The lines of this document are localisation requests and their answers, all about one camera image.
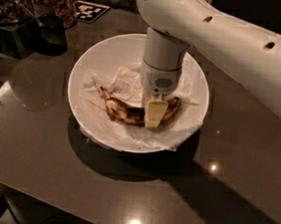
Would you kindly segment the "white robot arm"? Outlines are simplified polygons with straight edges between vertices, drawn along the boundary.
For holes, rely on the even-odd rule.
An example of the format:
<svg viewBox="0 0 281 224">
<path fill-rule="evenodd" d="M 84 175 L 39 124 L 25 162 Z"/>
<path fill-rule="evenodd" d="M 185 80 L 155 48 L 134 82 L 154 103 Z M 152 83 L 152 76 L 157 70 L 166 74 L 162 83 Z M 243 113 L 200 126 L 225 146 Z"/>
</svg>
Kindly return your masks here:
<svg viewBox="0 0 281 224">
<path fill-rule="evenodd" d="M 148 24 L 143 94 L 172 94 L 159 78 L 176 78 L 191 46 L 281 118 L 281 35 L 224 14 L 204 0 L 137 0 Z"/>
</svg>

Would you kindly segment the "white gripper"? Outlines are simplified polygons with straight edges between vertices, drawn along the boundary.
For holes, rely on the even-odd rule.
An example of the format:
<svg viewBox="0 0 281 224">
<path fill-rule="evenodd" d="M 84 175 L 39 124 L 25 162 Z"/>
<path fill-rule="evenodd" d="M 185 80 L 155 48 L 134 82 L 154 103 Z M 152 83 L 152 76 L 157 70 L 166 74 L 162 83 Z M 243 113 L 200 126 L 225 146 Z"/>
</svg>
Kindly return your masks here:
<svg viewBox="0 0 281 224">
<path fill-rule="evenodd" d="M 141 63 L 140 83 L 142 86 L 142 101 L 145 102 L 145 127 L 154 128 L 160 125 L 168 103 L 166 98 L 178 85 L 182 68 L 163 70 L 154 68 L 146 62 Z"/>
</svg>

